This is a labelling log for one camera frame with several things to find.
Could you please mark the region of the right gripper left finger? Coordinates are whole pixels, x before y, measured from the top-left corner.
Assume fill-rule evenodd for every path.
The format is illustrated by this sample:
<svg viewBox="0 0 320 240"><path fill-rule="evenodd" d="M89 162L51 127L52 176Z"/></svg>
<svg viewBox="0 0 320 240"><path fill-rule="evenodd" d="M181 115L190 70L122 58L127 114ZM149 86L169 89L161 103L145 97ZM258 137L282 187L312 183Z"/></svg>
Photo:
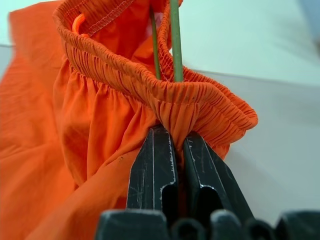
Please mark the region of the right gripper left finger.
<svg viewBox="0 0 320 240"><path fill-rule="evenodd" d="M178 192L172 137L162 125L154 126L131 167L126 207L161 211L173 223L178 218Z"/></svg>

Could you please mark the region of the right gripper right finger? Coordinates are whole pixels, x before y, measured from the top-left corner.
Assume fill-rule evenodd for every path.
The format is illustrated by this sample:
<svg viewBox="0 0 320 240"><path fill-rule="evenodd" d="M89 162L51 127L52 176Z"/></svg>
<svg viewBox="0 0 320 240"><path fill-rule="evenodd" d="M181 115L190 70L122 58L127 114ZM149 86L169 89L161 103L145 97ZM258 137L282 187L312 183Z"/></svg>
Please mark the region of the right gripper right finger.
<svg viewBox="0 0 320 240"><path fill-rule="evenodd" d="M183 156L193 218L209 221L211 213L220 209L240 221L254 217L232 171L198 133L191 132L184 140Z"/></svg>

